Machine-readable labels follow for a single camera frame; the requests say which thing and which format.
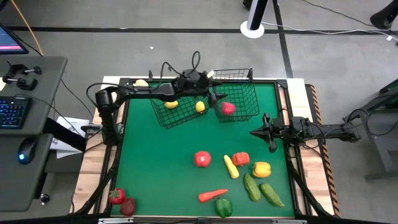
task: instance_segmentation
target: black wire basket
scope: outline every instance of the black wire basket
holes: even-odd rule
[[[205,110],[198,113],[196,111],[196,103],[202,101],[205,104]],[[207,99],[198,97],[182,97],[178,99],[178,106],[174,109],[165,107],[165,102],[161,100],[150,100],[159,125],[165,129],[176,127],[182,123],[190,121],[194,118],[207,114],[209,105]]]
[[[223,82],[223,84],[214,87],[213,91],[228,95],[219,100],[215,108],[216,116],[220,122],[248,121],[260,113],[251,68],[215,70],[214,72],[213,78]],[[221,112],[223,102],[233,103],[236,107],[235,113],[224,115]]]

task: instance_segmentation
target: carrot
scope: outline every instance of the carrot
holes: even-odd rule
[[[198,199],[199,199],[199,202],[203,203],[203,202],[207,202],[208,200],[210,200],[214,197],[225,194],[226,192],[228,192],[227,189],[219,189],[219,190],[214,190],[211,192],[205,192],[205,193],[199,194]]]

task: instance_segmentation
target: green tabletop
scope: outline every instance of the green tabletop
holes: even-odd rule
[[[233,217],[293,217],[292,195],[282,141],[271,154],[269,145],[249,134],[262,124],[262,115],[278,114],[273,83],[255,84],[260,115],[243,122],[218,122],[214,110],[171,129],[159,126],[149,100],[131,100],[124,133],[116,187],[126,190],[137,200],[136,215],[170,217],[214,217],[214,199],[198,201],[198,194],[228,189],[223,197],[233,204]],[[212,162],[207,168],[195,167],[193,155],[208,151]],[[238,167],[239,178],[232,179],[223,156],[247,152],[251,164]],[[243,176],[252,173],[252,164],[263,161],[271,165],[272,174],[256,179],[267,182],[279,194],[285,207],[271,205],[265,196],[250,200]],[[120,215],[120,206],[112,215]]]

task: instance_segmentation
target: gray floor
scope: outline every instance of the gray floor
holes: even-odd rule
[[[369,22],[369,16],[390,0],[310,0]],[[216,28],[237,29],[247,17],[241,0],[38,0],[16,1],[32,26]],[[374,29],[299,0],[280,0],[285,25],[298,29]],[[6,25],[23,26],[9,5],[0,13]],[[275,24],[271,5],[264,21]],[[34,45],[28,32],[18,32]],[[193,51],[201,52],[200,69],[254,69],[256,77],[286,77],[279,36],[267,34],[250,40],[241,34],[104,34],[37,32],[45,55],[69,58],[64,81],[87,105],[88,85],[105,75],[147,75],[159,72],[164,60],[177,69],[188,68]],[[324,123],[341,122],[396,79],[398,49],[381,35],[287,35],[295,78],[315,85]],[[64,87],[57,94],[57,109],[64,116],[90,115]],[[345,218],[396,223],[398,179],[366,182],[377,172],[369,141],[350,144],[328,141],[340,210]],[[76,174],[55,174],[46,183],[53,200],[41,207],[33,202],[25,213],[0,213],[0,220],[63,215]]]

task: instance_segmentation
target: wooden board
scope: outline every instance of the wooden board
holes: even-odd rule
[[[132,77],[104,77],[103,82],[119,84],[120,78],[132,78]],[[310,110],[310,105],[308,103],[307,92],[305,90],[304,81],[299,78],[291,78],[287,79],[287,83],[289,87],[288,91],[289,91],[290,104],[292,106],[293,115],[303,116],[305,118],[310,118],[310,120],[312,120],[312,114]],[[281,97],[282,107],[287,108],[287,103],[284,100],[285,97],[282,88],[279,88],[279,93]],[[119,110],[118,122],[121,121],[123,115],[123,109],[124,107],[122,106]],[[283,113],[284,117],[286,118],[287,112],[283,110]],[[93,119],[93,123],[95,124],[101,123],[101,118],[98,116],[97,111],[95,111],[95,117]],[[98,144],[101,141],[102,141],[101,135],[97,135],[88,141],[87,148],[94,146],[95,144]],[[313,147],[317,145],[317,142],[308,141],[307,145]],[[116,147],[113,147],[111,151],[111,158],[109,160],[108,168],[111,166],[113,162],[115,151]],[[312,150],[301,148],[300,151],[304,167],[305,179],[308,188],[311,190],[312,194],[315,196],[315,198],[318,200],[318,202],[327,212],[329,212],[330,214],[336,213],[337,215],[339,215],[337,211],[333,208],[331,195],[329,191],[329,185],[326,180],[322,158],[319,157],[319,155]],[[98,186],[98,183],[100,181],[101,169],[104,162],[104,155],[105,155],[105,145],[97,146],[85,154],[75,189],[75,194],[73,196],[75,210],[78,210],[83,206],[83,204],[88,200],[88,198],[94,192],[95,188]],[[108,192],[109,192],[109,183],[104,190],[100,206],[100,212],[102,212],[105,209]],[[300,210],[302,211],[302,213],[305,214],[303,195],[297,184],[296,184],[296,192],[297,192],[297,198]],[[337,199],[335,198],[334,201],[335,201],[333,202],[334,206],[337,207],[336,203]]]

